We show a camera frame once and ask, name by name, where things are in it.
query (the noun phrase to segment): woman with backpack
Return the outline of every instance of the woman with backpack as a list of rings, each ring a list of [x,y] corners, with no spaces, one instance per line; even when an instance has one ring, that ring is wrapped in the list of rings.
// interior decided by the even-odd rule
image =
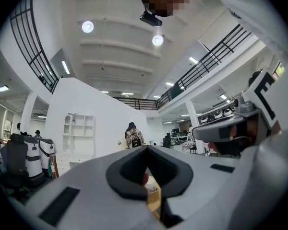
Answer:
[[[140,130],[138,130],[134,122],[129,123],[125,132],[126,144],[128,148],[136,148],[144,145],[144,138]]]

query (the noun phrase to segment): backpack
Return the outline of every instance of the backpack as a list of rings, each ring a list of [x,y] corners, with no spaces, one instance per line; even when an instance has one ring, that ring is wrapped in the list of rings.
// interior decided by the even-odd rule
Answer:
[[[138,136],[138,133],[133,133],[130,135],[130,142],[133,148],[140,147],[142,145],[140,137]]]

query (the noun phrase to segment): black metal railing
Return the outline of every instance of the black metal railing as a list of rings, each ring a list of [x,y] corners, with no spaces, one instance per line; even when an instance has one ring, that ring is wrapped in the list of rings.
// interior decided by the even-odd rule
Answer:
[[[238,45],[250,37],[241,25],[237,25],[225,38],[222,39],[212,50],[210,50],[198,63],[196,63],[186,74],[184,74],[168,91],[157,101],[161,108],[166,103],[180,95],[199,79],[203,78],[211,70],[222,63],[225,57],[234,53]]]
[[[114,97],[120,102],[133,107],[136,110],[158,110],[158,102],[155,100],[145,100],[145,99],[136,99],[136,98],[127,98],[127,97]]]
[[[33,0],[21,0],[10,15],[13,35],[26,62],[44,86],[53,93],[59,79],[39,40]]]

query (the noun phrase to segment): camera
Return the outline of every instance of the camera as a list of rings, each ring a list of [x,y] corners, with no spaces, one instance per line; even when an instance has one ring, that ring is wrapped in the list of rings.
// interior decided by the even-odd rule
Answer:
[[[144,13],[140,17],[140,20],[153,27],[162,26],[162,21],[156,18],[153,14],[148,13],[147,11],[144,11]]]

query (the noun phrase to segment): round ceiling light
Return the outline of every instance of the round ceiling light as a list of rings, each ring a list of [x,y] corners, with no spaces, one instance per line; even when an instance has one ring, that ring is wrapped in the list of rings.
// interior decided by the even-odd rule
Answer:
[[[161,44],[163,44],[163,37],[160,35],[154,36],[153,37],[153,44],[156,46],[160,46]]]
[[[94,30],[94,24],[91,21],[86,21],[82,24],[82,30],[85,33],[90,33]]]

